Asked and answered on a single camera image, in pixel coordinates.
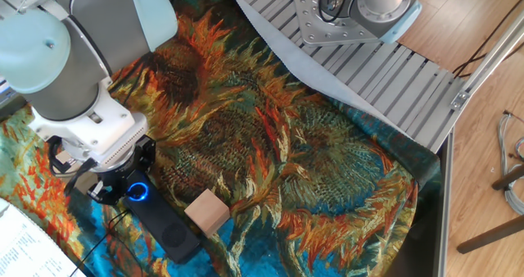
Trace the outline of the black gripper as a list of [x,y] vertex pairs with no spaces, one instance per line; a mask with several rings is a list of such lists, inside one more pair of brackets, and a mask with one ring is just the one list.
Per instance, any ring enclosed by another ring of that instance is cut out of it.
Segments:
[[156,141],[143,135],[135,144],[133,159],[106,172],[98,173],[99,180],[88,189],[88,196],[104,205],[116,205],[124,196],[124,183],[134,171],[147,174],[156,161]]

